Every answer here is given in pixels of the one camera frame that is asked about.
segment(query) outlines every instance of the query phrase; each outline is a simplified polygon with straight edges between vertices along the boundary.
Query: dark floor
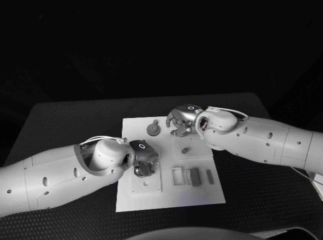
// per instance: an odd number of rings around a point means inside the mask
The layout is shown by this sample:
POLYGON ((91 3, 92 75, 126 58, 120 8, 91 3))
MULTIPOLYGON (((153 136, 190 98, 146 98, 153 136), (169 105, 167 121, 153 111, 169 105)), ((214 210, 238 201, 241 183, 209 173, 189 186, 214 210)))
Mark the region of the dark floor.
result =
POLYGON ((0 14, 0 166, 41 102, 255 92, 274 120, 323 132, 323 2, 268 9, 235 27, 211 14, 0 14))

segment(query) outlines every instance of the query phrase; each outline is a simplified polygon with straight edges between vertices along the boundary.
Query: black cloth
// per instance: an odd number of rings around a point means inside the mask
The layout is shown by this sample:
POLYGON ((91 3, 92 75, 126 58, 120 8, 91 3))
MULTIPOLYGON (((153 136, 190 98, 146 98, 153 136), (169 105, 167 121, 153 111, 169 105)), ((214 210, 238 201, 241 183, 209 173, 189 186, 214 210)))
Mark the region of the black cloth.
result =
MULTIPOLYGON (((94 136, 121 137, 124 118, 167 116, 183 104, 270 118, 250 92, 39 103, 4 165, 94 136)), ((322 239, 323 202, 310 181, 290 167, 257 163, 227 151, 214 151, 214 159, 227 203, 115 212, 114 183, 56 208, 0 218, 0 239, 126 239, 173 227, 216 227, 244 233, 303 228, 322 239)))

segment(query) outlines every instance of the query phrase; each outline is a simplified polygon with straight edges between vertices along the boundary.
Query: small hole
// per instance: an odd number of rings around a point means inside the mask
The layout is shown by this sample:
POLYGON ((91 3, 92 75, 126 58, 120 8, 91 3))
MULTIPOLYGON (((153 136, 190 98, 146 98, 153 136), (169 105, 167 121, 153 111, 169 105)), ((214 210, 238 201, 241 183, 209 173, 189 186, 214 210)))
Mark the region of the small hole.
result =
POLYGON ((74 168, 74 176, 75 176, 75 178, 77 178, 79 175, 81 175, 79 170, 78 170, 77 168, 74 168))
POLYGON ((45 187, 49 185, 49 179, 46 177, 43 177, 42 179, 42 184, 45 187))

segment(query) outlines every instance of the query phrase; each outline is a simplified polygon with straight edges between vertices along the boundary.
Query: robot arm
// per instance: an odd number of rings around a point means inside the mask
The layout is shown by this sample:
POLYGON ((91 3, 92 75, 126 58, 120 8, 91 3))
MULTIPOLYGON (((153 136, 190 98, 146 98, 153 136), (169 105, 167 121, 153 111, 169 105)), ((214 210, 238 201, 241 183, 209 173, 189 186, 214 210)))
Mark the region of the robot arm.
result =
POLYGON ((206 145, 218 151, 227 150, 263 164, 296 167, 323 175, 323 133, 237 113, 244 117, 235 117, 224 108, 208 107, 202 110, 195 105, 182 105, 170 112, 179 117, 172 119, 179 126, 175 124, 177 130, 170 134, 179 137, 199 134, 206 145), (185 132, 182 125, 189 126, 189 122, 193 124, 185 132))
POLYGON ((90 146, 77 144, 43 151, 2 167, 0 218, 69 203, 115 183, 133 165, 139 172, 140 165, 149 166, 159 154, 146 142, 141 152, 136 142, 141 141, 101 139, 90 146))

